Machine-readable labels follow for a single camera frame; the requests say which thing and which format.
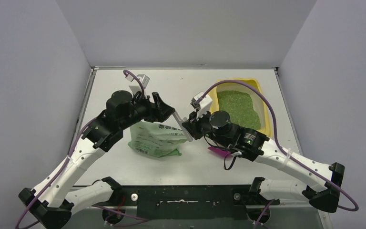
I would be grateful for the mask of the white bag sealing clip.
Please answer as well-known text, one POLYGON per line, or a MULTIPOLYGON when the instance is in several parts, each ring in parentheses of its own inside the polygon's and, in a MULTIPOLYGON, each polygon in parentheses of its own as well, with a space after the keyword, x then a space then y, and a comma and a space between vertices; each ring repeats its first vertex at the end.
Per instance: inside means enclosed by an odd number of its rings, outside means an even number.
POLYGON ((182 119, 182 118, 179 116, 179 114, 178 114, 178 112, 177 112, 177 111, 175 111, 175 112, 173 113, 173 117, 174 117, 174 119, 176 120, 177 124, 179 125, 180 129, 183 131, 183 133, 184 133, 184 135, 186 136, 187 140, 188 140, 189 142, 193 141, 193 137, 190 135, 190 133, 187 131, 187 129, 183 126, 183 122, 185 121, 185 118, 184 118, 184 119, 182 119))

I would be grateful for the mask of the green cat litter bag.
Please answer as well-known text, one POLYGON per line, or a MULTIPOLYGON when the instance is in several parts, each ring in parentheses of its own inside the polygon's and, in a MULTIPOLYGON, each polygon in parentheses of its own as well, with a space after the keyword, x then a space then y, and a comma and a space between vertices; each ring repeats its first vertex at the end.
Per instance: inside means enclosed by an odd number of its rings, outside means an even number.
POLYGON ((179 146, 188 141, 178 128, 143 121, 132 125, 130 134, 131 149, 156 158, 180 156, 179 146))

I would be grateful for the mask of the magenta plastic scoop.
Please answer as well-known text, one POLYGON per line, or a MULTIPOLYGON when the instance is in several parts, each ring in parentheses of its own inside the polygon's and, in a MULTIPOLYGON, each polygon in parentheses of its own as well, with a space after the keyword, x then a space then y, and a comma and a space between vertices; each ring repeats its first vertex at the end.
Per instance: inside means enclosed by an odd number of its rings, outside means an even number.
POLYGON ((228 151, 224 151, 224 150, 221 150, 221 149, 217 149, 215 147, 208 147, 208 150, 210 150, 211 152, 213 152, 214 154, 220 156, 221 158, 229 158, 229 157, 232 157, 231 153, 228 152, 228 151))

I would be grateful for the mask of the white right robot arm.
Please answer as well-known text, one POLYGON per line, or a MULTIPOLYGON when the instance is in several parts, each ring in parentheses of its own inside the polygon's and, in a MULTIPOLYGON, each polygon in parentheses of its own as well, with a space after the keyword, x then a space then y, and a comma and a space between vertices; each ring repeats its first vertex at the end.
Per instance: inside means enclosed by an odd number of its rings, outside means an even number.
POLYGON ((207 137, 219 147, 252 162, 282 171, 293 180, 256 177, 249 190, 253 203, 272 199, 293 199, 308 202, 312 207, 334 213, 339 208, 340 191, 345 167, 340 163, 319 163, 279 148, 272 138, 256 130, 231 122, 229 114, 207 112, 201 118, 192 112, 182 128, 195 140, 207 137))

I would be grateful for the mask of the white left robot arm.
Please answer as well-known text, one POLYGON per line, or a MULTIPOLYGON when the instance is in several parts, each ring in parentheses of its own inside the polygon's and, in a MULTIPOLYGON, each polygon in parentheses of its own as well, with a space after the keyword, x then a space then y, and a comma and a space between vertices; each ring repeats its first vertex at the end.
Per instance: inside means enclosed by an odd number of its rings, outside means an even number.
POLYGON ((114 92, 106 108, 77 135, 62 163, 35 187, 23 189, 19 198, 47 229, 62 228, 72 215, 95 204, 118 204, 122 187, 111 177, 76 191, 72 191, 72 187, 96 160, 123 138, 125 129, 143 120, 162 123, 174 112, 157 92, 151 96, 124 90, 114 92))

